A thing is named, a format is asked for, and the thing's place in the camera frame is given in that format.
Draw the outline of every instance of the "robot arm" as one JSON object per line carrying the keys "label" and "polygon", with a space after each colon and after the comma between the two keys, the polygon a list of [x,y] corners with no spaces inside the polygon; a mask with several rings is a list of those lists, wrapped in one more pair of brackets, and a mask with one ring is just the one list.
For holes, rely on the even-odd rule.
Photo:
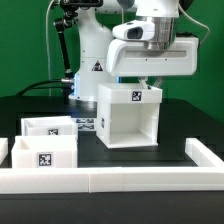
{"label": "robot arm", "polygon": [[107,60],[114,76],[192,75],[197,66],[198,38],[176,38],[179,0],[133,0],[136,20],[116,26]]}

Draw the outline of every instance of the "green backdrop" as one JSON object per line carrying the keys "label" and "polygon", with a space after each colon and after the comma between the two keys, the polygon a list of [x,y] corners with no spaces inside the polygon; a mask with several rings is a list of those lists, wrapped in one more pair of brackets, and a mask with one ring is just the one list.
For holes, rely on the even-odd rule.
{"label": "green backdrop", "polygon": [[[49,0],[2,1],[0,6],[0,97],[14,95],[26,86],[47,80],[45,16]],[[211,35],[198,52],[198,69],[190,77],[169,77],[162,86],[164,97],[184,99],[224,124],[224,1],[195,0],[188,13],[208,25]],[[64,76],[58,37],[50,14],[50,49],[53,78]],[[98,20],[112,28],[120,15],[100,15]],[[128,14],[125,20],[132,19]],[[184,17],[178,31],[193,31],[203,38],[205,31]],[[79,68],[79,35],[76,27],[66,31],[73,71]],[[30,95],[47,94],[33,91]]]}

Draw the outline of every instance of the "white plastic panel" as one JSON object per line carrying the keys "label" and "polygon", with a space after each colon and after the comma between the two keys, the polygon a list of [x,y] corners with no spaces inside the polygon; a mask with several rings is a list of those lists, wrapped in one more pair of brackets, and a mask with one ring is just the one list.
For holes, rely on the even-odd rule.
{"label": "white plastic panel", "polygon": [[0,169],[0,194],[89,192],[88,169]]}
{"label": "white plastic panel", "polygon": [[[223,162],[197,139],[187,139],[186,151],[200,151],[203,167],[0,169],[0,193],[224,190]],[[210,157],[205,167],[200,160]]]}
{"label": "white plastic panel", "polygon": [[8,155],[8,139],[0,138],[0,165],[5,157]]}

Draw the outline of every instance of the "black tabletop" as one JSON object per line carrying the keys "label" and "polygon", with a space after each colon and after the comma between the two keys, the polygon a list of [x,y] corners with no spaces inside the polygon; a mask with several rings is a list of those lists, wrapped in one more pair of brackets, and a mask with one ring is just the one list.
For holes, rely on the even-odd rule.
{"label": "black tabletop", "polygon": [[[60,97],[0,98],[0,137],[9,139],[10,150],[21,118],[61,115],[95,118],[96,110],[65,105]],[[223,125],[191,104],[164,99],[158,146],[107,149],[95,132],[79,132],[78,166],[193,166],[186,138],[223,158],[223,135]],[[10,167],[10,156],[3,166]],[[223,206],[222,191],[0,195],[2,223],[223,223]]]}

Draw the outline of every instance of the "white cube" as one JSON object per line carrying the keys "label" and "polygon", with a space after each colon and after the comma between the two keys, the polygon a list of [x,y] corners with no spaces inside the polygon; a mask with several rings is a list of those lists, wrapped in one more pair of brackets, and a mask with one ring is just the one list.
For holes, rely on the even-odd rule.
{"label": "white cube", "polygon": [[61,136],[16,136],[12,168],[77,167],[77,138]]}
{"label": "white cube", "polygon": [[0,164],[2,164],[7,155],[8,155],[8,139],[0,138]]}
{"label": "white cube", "polygon": [[76,135],[77,124],[70,116],[21,119],[22,135]]}
{"label": "white cube", "polygon": [[161,89],[103,84],[98,91],[97,136],[108,148],[158,145]]}

